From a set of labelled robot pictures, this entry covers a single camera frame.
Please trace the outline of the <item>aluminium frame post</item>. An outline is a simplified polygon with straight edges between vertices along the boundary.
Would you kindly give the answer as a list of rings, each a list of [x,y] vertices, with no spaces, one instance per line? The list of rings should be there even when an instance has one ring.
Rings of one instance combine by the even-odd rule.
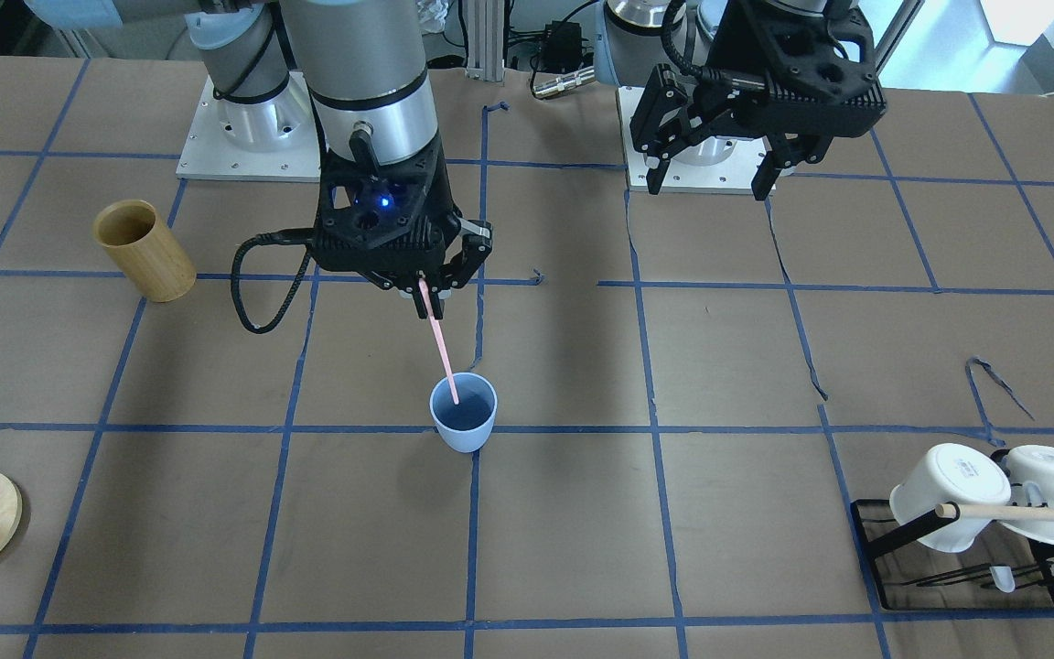
[[[470,79],[505,80],[506,1],[460,1],[466,25],[465,73]]]

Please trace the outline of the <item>light blue plastic cup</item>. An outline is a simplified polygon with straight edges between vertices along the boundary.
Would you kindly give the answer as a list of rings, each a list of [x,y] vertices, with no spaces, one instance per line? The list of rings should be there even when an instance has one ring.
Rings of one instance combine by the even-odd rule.
[[[456,373],[453,384],[458,402],[453,400],[450,379],[444,377],[432,389],[428,409],[448,446],[458,453],[474,453],[492,434],[497,392],[489,380],[477,373]]]

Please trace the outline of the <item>pink chopstick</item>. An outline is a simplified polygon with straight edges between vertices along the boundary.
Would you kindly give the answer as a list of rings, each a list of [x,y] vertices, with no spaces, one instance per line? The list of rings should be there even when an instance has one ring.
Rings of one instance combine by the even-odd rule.
[[[426,318],[428,319],[428,322],[430,322],[431,332],[432,334],[434,334],[434,340],[436,342],[436,350],[438,351],[440,354],[440,361],[442,362],[448,389],[450,389],[451,400],[453,402],[453,405],[458,405],[460,396],[457,392],[457,381],[455,376],[455,371],[453,371],[450,354],[448,354],[448,348],[446,346],[444,332],[442,330],[442,322],[440,322],[440,318],[435,316],[434,306],[432,306],[432,303],[434,303],[435,301],[434,293],[432,293],[430,287],[428,287],[428,284],[425,279],[419,278],[417,280],[417,284],[423,304],[426,308]]]

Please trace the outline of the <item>silver cylinder connector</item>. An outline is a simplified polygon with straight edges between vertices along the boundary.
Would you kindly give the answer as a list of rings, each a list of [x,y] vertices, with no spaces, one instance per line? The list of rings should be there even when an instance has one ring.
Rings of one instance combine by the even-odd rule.
[[[586,86],[597,78],[594,66],[580,67],[572,72],[562,72],[550,81],[540,84],[531,84],[532,97],[536,100],[548,101],[557,99],[564,93],[572,92],[577,88]]]

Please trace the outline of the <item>wooden rack rod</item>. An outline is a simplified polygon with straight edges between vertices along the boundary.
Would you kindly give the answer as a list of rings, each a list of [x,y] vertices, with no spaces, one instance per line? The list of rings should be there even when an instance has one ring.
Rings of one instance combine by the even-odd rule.
[[[1040,521],[1054,523],[1050,506],[981,505],[948,502],[932,509],[944,520]]]

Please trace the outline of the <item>bamboo cylinder holder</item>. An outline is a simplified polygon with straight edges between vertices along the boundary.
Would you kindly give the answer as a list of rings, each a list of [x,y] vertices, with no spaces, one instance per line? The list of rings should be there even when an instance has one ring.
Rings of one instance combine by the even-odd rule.
[[[196,283],[197,270],[184,247],[145,200],[105,206],[93,221],[92,237],[147,301],[179,299]]]

